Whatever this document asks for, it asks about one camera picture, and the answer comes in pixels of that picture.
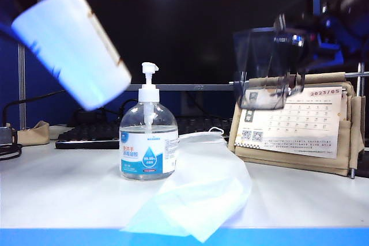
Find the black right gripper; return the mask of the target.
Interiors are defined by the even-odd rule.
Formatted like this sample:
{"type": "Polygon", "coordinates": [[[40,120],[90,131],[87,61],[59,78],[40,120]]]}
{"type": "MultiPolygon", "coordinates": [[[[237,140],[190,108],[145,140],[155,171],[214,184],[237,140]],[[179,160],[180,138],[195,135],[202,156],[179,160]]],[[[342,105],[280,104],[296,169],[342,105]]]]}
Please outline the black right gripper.
{"type": "Polygon", "coordinates": [[[290,67],[292,90],[303,90],[306,67],[343,64],[368,56],[368,1],[340,1],[332,10],[274,21],[273,51],[290,67]]]}

